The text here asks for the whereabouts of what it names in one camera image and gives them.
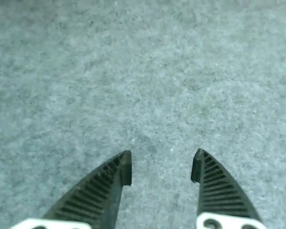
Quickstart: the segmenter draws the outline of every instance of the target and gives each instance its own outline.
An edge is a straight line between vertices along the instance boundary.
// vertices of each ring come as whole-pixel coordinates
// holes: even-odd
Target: ridged grip pad
[[[122,188],[131,183],[131,152],[124,151],[83,178],[43,218],[85,222],[93,229],[113,229]]]
[[[199,182],[197,215],[203,212],[257,219],[260,217],[230,173],[214,157],[198,149],[191,180]]]

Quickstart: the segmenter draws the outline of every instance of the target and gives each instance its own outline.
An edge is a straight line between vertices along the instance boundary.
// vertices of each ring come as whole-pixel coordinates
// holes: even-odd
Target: bolt hole
[[[207,219],[204,222],[204,226],[208,229],[221,229],[222,228],[220,223],[214,219]]]
[[[251,225],[244,225],[242,226],[242,229],[257,229],[257,228]]]
[[[47,229],[45,226],[37,226],[37,227],[34,227],[32,229]]]

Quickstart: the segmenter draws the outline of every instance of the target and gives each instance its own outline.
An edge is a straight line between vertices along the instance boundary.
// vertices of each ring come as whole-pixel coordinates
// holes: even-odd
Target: gray carpet
[[[286,229],[286,0],[0,0],[0,229],[133,152],[117,229],[194,229],[202,147]]]

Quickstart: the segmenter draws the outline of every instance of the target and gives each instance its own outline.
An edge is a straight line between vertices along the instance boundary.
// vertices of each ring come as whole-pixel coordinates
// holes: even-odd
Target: speckled gray surface
[[[286,0],[0,1],[0,229],[125,149],[116,228],[195,228],[199,147],[286,229]]]

